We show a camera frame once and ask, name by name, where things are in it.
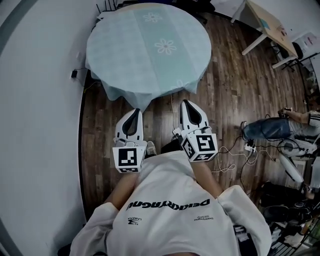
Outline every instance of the floor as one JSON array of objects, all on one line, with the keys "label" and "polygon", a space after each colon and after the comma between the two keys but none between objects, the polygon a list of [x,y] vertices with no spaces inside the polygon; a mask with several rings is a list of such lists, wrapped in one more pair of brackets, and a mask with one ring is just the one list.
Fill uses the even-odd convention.
[{"label": "floor", "polygon": [[[207,114],[213,132],[217,134],[218,145],[228,149],[240,134],[243,120],[253,122],[278,116],[283,107],[292,107],[295,111],[305,112],[304,86],[299,71],[272,69],[275,56],[266,50],[270,44],[265,40],[246,56],[241,52],[258,36],[247,26],[231,24],[228,19],[208,14],[205,28],[212,44],[211,61],[201,80],[197,94],[180,91],[152,101],[143,113],[144,139],[152,140],[160,152],[162,146],[171,141],[173,123],[178,125],[178,107],[183,99],[189,99],[199,105]],[[86,216],[89,218],[115,187],[121,174],[115,169],[112,147],[115,126],[118,120],[132,107],[125,99],[116,101],[107,99],[102,86],[93,86],[85,95],[81,162],[82,189]],[[267,141],[258,141],[257,145],[267,145]],[[268,148],[272,157],[277,156],[276,148]],[[239,139],[231,151],[233,154],[244,152],[244,142]],[[233,170],[215,172],[212,175],[226,189],[232,185],[241,185],[241,169],[244,156],[219,154],[221,168],[235,164]],[[271,180],[285,184],[287,175],[283,169],[275,168],[266,152],[261,152],[253,166],[246,165],[241,180],[245,191],[253,201],[254,190],[263,182]],[[213,171],[219,170],[218,158],[208,163]]]}]

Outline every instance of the person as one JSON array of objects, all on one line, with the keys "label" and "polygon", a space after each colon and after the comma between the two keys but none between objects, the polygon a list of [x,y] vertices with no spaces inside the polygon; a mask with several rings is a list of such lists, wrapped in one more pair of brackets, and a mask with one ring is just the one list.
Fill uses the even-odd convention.
[{"label": "person", "polygon": [[269,226],[240,186],[223,191],[207,164],[190,163],[184,151],[157,155],[149,141],[146,153],[141,172],[123,174],[94,210],[71,256],[268,254]]},{"label": "person", "polygon": [[286,109],[280,110],[288,118],[260,119],[247,125],[241,123],[242,137],[244,140],[255,139],[286,139],[294,138],[313,143],[320,134],[320,113],[310,111],[299,113]]}]

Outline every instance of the round table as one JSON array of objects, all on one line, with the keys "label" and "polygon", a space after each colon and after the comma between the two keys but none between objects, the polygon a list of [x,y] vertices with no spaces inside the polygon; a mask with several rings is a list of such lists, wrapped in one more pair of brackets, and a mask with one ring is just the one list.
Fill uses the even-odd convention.
[{"label": "round table", "polygon": [[135,4],[97,23],[87,41],[86,67],[109,100],[123,96],[144,111],[151,100],[180,90],[197,92],[211,58],[205,28],[165,4]]}]

